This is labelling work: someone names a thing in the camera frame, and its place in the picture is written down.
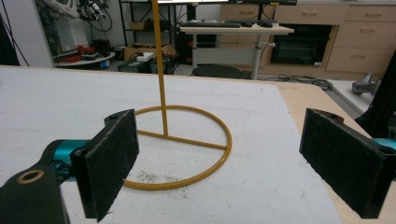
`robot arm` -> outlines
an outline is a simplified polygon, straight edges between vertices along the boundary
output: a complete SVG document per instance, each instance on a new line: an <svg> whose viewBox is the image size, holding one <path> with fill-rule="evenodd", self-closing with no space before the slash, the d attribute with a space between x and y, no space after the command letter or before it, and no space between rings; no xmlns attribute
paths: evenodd
<svg viewBox="0 0 396 224"><path fill-rule="evenodd" d="M51 16L54 19L66 17L69 20L81 18L84 21L99 21L100 17L106 15L101 11L102 8L108 8L108 5L102 0L44 0L44 3L50 8Z"/></svg>
<svg viewBox="0 0 396 224"><path fill-rule="evenodd" d="M69 224L60 185L74 177L86 218L99 222L139 153L134 110L105 119L91 140L55 140L32 167L0 188L0 223Z"/></svg>
<svg viewBox="0 0 396 224"><path fill-rule="evenodd" d="M44 3L51 9L54 18L66 16L66 18L73 20L78 18L76 0L44 0Z"/></svg>

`computer equipment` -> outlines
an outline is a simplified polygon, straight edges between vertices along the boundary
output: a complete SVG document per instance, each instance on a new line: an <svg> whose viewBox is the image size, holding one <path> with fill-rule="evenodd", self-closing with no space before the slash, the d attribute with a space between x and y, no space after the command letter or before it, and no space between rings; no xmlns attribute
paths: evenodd
<svg viewBox="0 0 396 224"><path fill-rule="evenodd" d="M158 74L157 60L150 61L151 74ZM175 73L175 62L172 55L163 55L163 73L173 75Z"/></svg>
<svg viewBox="0 0 396 224"><path fill-rule="evenodd" d="M151 73L150 62L138 62L136 58L132 58L125 63L119 65L119 72L129 73Z"/></svg>
<svg viewBox="0 0 396 224"><path fill-rule="evenodd" d="M241 24L242 27L252 27L254 23L241 22L239 24Z"/></svg>
<svg viewBox="0 0 396 224"><path fill-rule="evenodd" d="M271 21L263 21L260 23L260 27L271 28L271 27L273 27L273 23Z"/></svg>
<svg viewBox="0 0 396 224"><path fill-rule="evenodd" d="M181 27L219 27L219 28L239 28L240 23L235 22L213 22L213 21L185 21Z"/></svg>

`bolt hole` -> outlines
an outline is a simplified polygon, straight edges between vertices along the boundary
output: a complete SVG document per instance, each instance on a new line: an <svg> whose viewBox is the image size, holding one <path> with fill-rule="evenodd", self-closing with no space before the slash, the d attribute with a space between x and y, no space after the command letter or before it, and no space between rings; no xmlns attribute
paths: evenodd
<svg viewBox="0 0 396 224"><path fill-rule="evenodd" d="M44 171L42 170L33 170L24 173L18 177L17 182L20 184L29 184L37 181L37 179L41 178L44 175Z"/></svg>
<svg viewBox="0 0 396 224"><path fill-rule="evenodd" d="M108 119L117 119L119 116L117 116L117 115L112 115L112 116L110 116L110 117L108 117Z"/></svg>

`yellow ring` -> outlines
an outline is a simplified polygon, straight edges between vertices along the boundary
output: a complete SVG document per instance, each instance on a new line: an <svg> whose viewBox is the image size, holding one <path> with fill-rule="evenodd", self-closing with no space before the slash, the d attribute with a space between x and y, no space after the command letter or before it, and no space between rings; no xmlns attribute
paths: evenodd
<svg viewBox="0 0 396 224"><path fill-rule="evenodd" d="M228 127L225 125L225 123L221 119L219 119L218 117L214 116L213 114L211 114L211 113L209 113L207 111L204 111L202 109L198 109L198 108L195 108L195 107L191 107L191 106L166 105L165 107L166 107L166 109L189 110L189 111L193 111L193 112L196 112L196 113L203 114L203 115L213 119L224 130L224 132L225 132L225 134L227 136L227 146L217 147L217 145L213 145L213 144L209 144L209 143L205 143L205 142L198 142L198 141L184 139L184 138L178 138L178 137L173 137L173 136L165 136L165 135L160 135L160 134L156 134L156 133L148 133L148 132L143 132L143 131L138 131L138 132L142 133L142 134L147 134L147 135L150 135L150 136L154 136L154 137L160 137L160 138L172 140L172 141L178 141L178 142L183 142L183 143L187 143L187 144L194 144L194 145L197 145L197 146L224 149L224 154L218 160L218 162L216 162L209 169L207 169L206 171L204 171L204 172L202 172L202 173L200 173L198 175L192 176L190 178L183 179L183 180L178 180L178 181L170 182L170 183L156 183L156 184L137 183L137 182L134 182L134 181L125 180L124 181L124 186L127 187L127 188L130 188L130 189L160 190L160 189L177 189L177 188L185 187L185 186L188 186L190 184L196 183L196 182L198 182L198 181L210 176L211 174L213 174L215 171L217 171L220 168L220 166L227 160L228 156L230 155L231 146L232 146L233 140L232 140L232 137L231 137L230 130L228 129ZM154 106L154 107L141 109L141 110L136 111L136 115L144 114L144 113L151 112L151 111L156 111L156 110L161 110L161 107L160 106Z"/></svg>

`black foam pad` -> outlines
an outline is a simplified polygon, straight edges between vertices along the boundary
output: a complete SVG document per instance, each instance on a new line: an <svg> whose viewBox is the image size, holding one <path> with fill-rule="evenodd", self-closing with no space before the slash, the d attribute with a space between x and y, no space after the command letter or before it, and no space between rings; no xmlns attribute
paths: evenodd
<svg viewBox="0 0 396 224"><path fill-rule="evenodd" d="M110 116L99 134L72 153L86 217L97 221L105 217L138 153L133 110Z"/></svg>
<svg viewBox="0 0 396 224"><path fill-rule="evenodd" d="M308 108L300 152L354 211L376 218L396 169L395 150L343 122L337 115Z"/></svg>

